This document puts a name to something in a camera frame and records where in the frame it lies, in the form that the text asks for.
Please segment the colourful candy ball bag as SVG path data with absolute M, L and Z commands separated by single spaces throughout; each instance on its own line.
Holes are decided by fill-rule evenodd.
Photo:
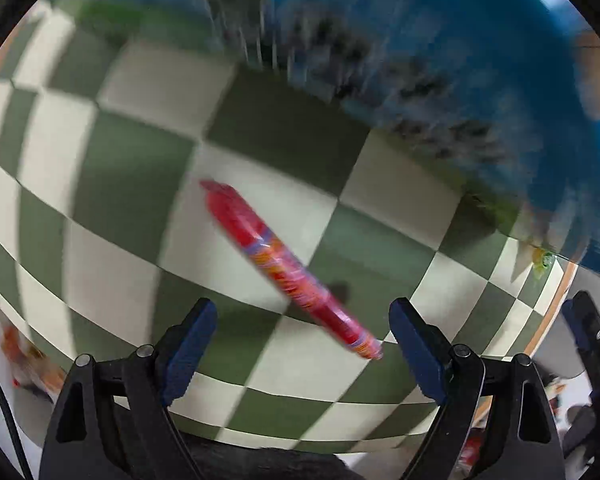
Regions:
M 549 250 L 535 247 L 531 253 L 531 261 L 534 275 L 540 278 L 545 273 L 550 272 L 555 261 L 555 255 Z

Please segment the red sausage stick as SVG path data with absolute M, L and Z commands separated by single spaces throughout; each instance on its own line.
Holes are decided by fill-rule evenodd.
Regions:
M 215 223 L 263 276 L 343 347 L 366 360 L 382 358 L 378 339 L 347 312 L 234 188 L 209 179 L 200 186 Z

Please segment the orange panda snack packet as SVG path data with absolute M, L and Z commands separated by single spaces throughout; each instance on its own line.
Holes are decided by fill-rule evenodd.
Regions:
M 3 328 L 1 349 L 12 371 L 15 387 L 30 391 L 50 402 L 57 400 L 66 372 L 22 336 L 13 325 Z

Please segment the open cardboard box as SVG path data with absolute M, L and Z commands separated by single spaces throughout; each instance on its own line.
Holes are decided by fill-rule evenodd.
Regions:
M 600 110 L 569 4 L 53 0 L 276 75 L 474 180 L 504 228 L 600 275 Z

